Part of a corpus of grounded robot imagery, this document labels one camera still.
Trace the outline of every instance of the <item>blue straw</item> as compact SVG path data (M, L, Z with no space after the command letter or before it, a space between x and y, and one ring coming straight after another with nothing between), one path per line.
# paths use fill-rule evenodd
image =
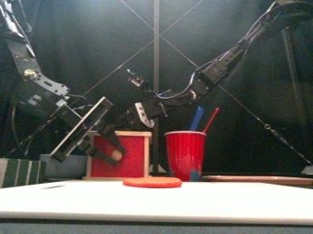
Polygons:
M205 112L205 108L202 106L198 106L196 113L194 113L194 116L193 116L190 131L197 131L204 112Z

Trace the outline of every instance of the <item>metal rod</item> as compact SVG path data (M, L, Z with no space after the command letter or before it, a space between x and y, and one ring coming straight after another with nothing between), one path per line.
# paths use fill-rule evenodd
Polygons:
M154 74L153 88L159 93L161 86L161 1L154 0ZM151 148L153 173L159 173L159 120L154 120L153 148Z

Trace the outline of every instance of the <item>red straw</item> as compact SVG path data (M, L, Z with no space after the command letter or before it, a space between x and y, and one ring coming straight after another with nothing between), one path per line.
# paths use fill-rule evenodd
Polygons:
M208 124L206 124L206 128L204 129L204 131L202 131L202 133L208 133L208 130L209 130L209 127L210 127L210 124L213 123L213 121L214 121L214 119L216 119L216 116L217 116L217 113L220 112L220 108L217 107L216 108L216 111L213 112L213 115L212 115L212 117L210 117L210 120L209 120L209 122L208 122Z

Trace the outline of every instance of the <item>orange disc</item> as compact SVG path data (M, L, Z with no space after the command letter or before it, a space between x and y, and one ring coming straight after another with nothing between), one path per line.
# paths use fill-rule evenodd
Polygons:
M181 180L174 177L141 177L127 178L122 182L126 186L150 187L150 188L170 188L181 187Z

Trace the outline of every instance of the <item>straw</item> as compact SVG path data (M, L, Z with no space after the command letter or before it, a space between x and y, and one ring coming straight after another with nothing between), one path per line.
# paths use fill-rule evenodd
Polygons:
M202 115L205 112L205 108L202 106L198 106L194 116L193 116L193 122L192 122L192 126L190 126L190 131L197 131L201 119L202 119Z
M212 117L210 117L209 122L208 122L208 124L206 124L206 128L204 129L202 133L205 133L205 134L208 133L210 124L213 123L213 121L214 121L214 119L216 119L216 116L217 116L220 110L221 110L221 109L217 107L217 108L216 108L216 111L214 111L213 114L212 114Z

